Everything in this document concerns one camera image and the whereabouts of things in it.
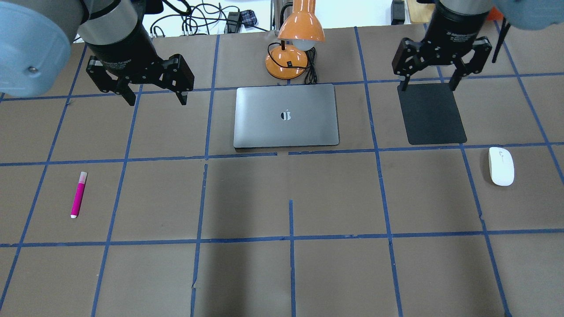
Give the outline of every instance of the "marker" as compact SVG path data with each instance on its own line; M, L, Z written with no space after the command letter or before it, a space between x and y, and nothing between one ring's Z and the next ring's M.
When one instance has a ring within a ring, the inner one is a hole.
M84 186L86 185L87 172L80 172L80 178L78 179L78 185L76 187L76 194L74 196L74 203L72 204L72 211L70 212L70 217L75 219L80 211L80 204L82 203L82 194L84 194Z

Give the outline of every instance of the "laptop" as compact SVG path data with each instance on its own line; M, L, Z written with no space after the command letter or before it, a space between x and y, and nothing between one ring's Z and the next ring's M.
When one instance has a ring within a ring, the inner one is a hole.
M331 84L237 89L235 148L339 144Z

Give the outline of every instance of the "wooden board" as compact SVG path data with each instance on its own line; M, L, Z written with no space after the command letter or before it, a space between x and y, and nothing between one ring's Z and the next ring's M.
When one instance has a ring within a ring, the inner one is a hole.
M411 23L428 23L435 10L435 5L426 5L417 3L416 0L407 0L407 9Z

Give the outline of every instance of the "white mouse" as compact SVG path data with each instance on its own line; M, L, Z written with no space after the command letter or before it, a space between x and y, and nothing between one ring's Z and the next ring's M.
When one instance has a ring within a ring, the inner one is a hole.
M509 186L515 180L515 169L511 153L504 148L490 148L490 176L494 184Z

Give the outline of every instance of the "orange desk lamp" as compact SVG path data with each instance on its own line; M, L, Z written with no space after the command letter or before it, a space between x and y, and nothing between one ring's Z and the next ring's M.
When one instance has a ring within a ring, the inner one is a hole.
M314 44L325 42L325 33L321 23L315 17L315 0L294 0L292 14L286 19L278 39L280 45L270 50L266 56L265 65L270 75L288 80L296 78L308 66L305 51Z

